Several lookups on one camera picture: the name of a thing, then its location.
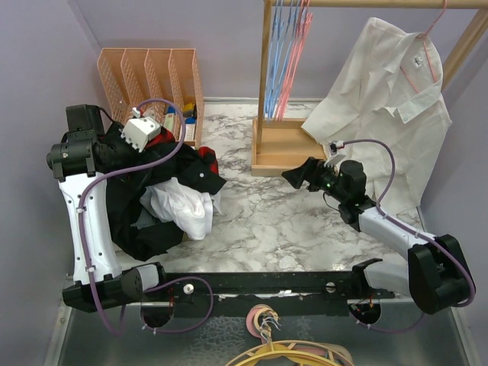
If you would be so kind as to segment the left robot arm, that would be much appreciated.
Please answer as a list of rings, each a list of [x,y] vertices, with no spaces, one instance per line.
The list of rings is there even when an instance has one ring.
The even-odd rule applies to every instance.
[[[123,270],[114,251],[107,212],[107,182],[95,164],[95,145],[104,134],[99,107],[66,108],[68,130],[47,154],[69,215],[75,257],[73,284],[65,305],[86,313],[163,299],[169,289],[156,263]]]

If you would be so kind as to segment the black button shirt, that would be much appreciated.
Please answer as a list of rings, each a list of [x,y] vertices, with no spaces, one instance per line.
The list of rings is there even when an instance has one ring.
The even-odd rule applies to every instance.
[[[165,254],[184,239],[210,234],[226,184],[217,155],[207,146],[178,146],[167,130],[142,152],[124,142],[116,126],[95,145],[95,166],[103,173],[154,162],[171,151],[176,154],[161,165],[107,180],[111,240],[138,261]]]

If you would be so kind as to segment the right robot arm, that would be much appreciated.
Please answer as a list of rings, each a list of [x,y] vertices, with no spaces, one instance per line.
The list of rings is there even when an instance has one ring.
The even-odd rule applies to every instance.
[[[356,297],[367,298],[383,289],[412,298],[429,315],[474,298],[476,289],[459,242],[453,236],[435,236],[381,213],[365,193],[366,174],[360,162],[347,160],[334,169],[310,157],[282,176],[295,189],[306,182],[308,191],[322,191],[334,198],[345,224],[404,258],[401,265],[381,259],[356,265],[359,274],[350,280]]]

